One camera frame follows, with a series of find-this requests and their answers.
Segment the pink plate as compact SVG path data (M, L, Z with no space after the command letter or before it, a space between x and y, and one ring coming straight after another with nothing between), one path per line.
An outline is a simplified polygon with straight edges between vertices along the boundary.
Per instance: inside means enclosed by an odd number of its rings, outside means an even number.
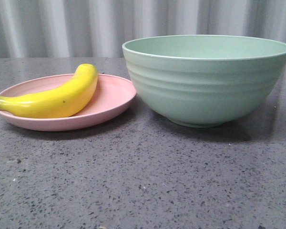
M46 76L16 84L2 91L2 96L17 96L52 89L68 81L72 74ZM8 123L37 131L69 131L86 128L111 120L124 112L136 95L136 89L128 79L100 74L96 91L90 102L71 117L54 119L33 119L17 117L0 111Z

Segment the green ribbed bowl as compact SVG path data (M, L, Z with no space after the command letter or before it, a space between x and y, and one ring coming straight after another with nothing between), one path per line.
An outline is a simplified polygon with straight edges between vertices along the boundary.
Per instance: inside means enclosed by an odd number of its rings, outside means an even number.
M123 44L141 99L174 123L217 126L255 110L286 65L286 43L231 35L172 35Z

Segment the yellow banana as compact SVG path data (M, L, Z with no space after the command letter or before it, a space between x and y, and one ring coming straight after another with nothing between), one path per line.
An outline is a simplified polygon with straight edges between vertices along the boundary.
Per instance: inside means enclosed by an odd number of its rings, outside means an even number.
M97 82L96 67L83 63L69 81L54 89L15 97L0 96L0 111L27 118L69 117L87 105Z

